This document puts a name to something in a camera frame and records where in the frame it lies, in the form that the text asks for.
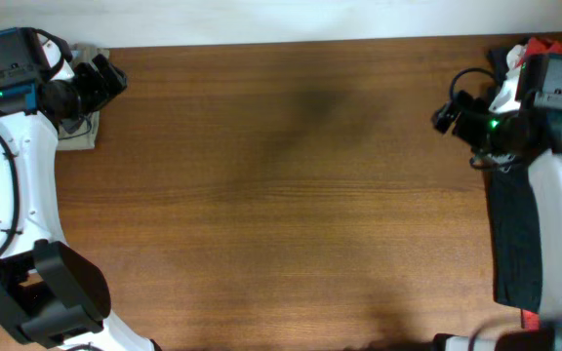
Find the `khaki shorts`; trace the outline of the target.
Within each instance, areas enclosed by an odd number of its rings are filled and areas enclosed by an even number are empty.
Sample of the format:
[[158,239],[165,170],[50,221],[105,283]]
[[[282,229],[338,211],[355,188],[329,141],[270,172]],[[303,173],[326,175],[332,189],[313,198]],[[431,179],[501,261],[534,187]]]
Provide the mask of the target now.
[[[82,62],[90,62],[97,54],[109,57],[109,50],[94,45],[74,44],[71,48],[72,69]],[[81,119],[81,126],[75,132],[68,132],[64,124],[59,126],[59,144],[57,151],[90,150],[96,146],[96,138],[100,125],[100,113],[94,112]]]

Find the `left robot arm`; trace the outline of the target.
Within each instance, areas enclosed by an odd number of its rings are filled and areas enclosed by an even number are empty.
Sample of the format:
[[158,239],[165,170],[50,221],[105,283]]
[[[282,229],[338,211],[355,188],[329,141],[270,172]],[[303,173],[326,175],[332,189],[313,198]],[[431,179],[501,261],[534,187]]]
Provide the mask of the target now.
[[67,42],[33,27],[0,30],[0,327],[20,344],[60,350],[153,350],[111,307],[102,272],[66,242],[55,156],[123,93],[105,56],[75,59]]

